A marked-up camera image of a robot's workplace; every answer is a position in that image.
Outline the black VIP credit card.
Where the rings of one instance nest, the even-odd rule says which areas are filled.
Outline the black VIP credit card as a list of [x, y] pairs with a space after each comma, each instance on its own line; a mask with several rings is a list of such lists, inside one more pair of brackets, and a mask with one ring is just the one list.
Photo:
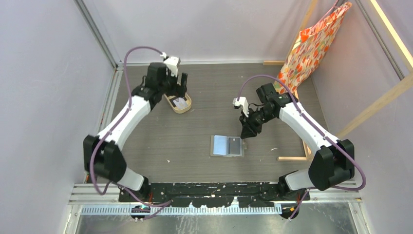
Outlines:
[[240, 156], [242, 154], [242, 140], [240, 137], [228, 137], [228, 155]]

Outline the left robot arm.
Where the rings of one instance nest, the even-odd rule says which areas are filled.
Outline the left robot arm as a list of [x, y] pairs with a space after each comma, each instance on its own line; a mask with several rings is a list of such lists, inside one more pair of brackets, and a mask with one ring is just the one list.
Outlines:
[[122, 148], [128, 137], [163, 96], [183, 98], [187, 93], [187, 73], [177, 75], [177, 66], [152, 62], [142, 83], [131, 91], [122, 111], [97, 135], [83, 140], [84, 168], [92, 179], [103, 177], [131, 190], [138, 202], [149, 197], [148, 179], [127, 166]]

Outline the beige card holder wallet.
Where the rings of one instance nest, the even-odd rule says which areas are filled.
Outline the beige card holder wallet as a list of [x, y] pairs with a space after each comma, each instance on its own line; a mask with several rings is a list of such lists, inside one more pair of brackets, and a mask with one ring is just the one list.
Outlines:
[[228, 155], [228, 137], [229, 136], [222, 136], [222, 135], [213, 135], [211, 136], [211, 144], [210, 144], [210, 156], [217, 156], [217, 157], [244, 157], [244, 152], [246, 149], [246, 144], [243, 139], [242, 140], [242, 154], [240, 156], [229, 156]]

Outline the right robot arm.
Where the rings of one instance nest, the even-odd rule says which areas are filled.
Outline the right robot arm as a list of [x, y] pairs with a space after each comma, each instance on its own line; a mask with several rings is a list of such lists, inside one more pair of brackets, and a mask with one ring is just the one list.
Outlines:
[[256, 93], [261, 101], [256, 110], [249, 108], [245, 97], [233, 100], [235, 108], [242, 108], [240, 137], [256, 137], [263, 124], [278, 118], [294, 130], [313, 154], [308, 169], [279, 178], [278, 194], [282, 199], [291, 200], [304, 188], [324, 191], [354, 177], [355, 148], [350, 140], [339, 140], [330, 134], [309, 116], [294, 95], [279, 94], [272, 83], [262, 85]]

